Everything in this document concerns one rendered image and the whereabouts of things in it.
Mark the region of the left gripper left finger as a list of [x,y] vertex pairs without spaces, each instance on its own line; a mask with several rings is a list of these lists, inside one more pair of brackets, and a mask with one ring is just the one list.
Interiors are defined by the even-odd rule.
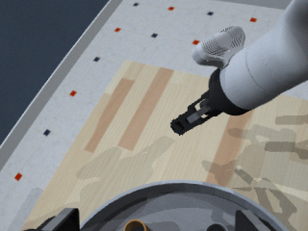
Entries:
[[23,231],[80,231],[79,209],[64,208],[56,216],[48,218],[37,229]]

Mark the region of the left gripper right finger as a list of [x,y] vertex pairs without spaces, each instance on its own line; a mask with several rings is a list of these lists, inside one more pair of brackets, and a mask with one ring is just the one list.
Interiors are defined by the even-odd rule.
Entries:
[[257,218],[250,210],[237,210],[235,231],[276,231],[270,224]]

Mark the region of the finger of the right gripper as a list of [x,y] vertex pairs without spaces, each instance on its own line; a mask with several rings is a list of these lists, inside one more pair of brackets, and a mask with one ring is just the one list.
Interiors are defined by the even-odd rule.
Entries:
[[199,99],[197,99],[188,107],[188,110],[185,113],[179,115],[176,119],[173,119],[171,121],[170,127],[174,133],[178,134],[179,136],[184,135],[186,132],[188,132],[195,126],[201,125],[202,122],[204,123],[211,117],[218,116],[221,113],[223,113],[222,111],[217,110],[211,115],[207,115],[206,117],[201,117],[211,109],[206,104],[205,106],[197,110],[195,108],[195,105],[204,100],[208,96],[209,96],[209,91],[207,90],[201,95]]

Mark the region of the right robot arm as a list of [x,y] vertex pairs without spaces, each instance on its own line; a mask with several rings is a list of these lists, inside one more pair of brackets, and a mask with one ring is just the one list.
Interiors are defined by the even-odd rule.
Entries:
[[292,0],[272,29],[246,48],[244,40],[234,25],[192,50],[197,64],[220,69],[221,87],[236,106],[255,109],[308,80],[308,0]]

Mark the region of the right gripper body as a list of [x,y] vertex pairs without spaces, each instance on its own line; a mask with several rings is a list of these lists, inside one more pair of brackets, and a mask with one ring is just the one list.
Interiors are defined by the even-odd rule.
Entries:
[[207,104],[211,109],[204,115],[209,116],[219,110],[231,116],[240,116],[251,111],[236,106],[228,99],[221,87],[219,74],[218,68],[212,73],[209,79],[209,96],[199,104],[200,108]]

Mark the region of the bronze bushing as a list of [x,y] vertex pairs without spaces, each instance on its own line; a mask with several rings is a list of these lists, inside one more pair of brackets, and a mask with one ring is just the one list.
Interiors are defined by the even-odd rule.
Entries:
[[144,231],[150,231],[150,229],[139,219],[132,219],[128,221],[125,224],[123,231],[133,231],[133,229],[136,228],[137,226],[143,226]]

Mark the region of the grey cylinder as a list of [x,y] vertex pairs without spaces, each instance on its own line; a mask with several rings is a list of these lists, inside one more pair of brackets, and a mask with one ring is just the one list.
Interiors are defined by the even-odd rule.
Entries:
[[228,231],[227,227],[220,222],[213,222],[213,223],[209,224],[206,227],[205,231],[211,231],[213,229],[220,229],[222,231]]

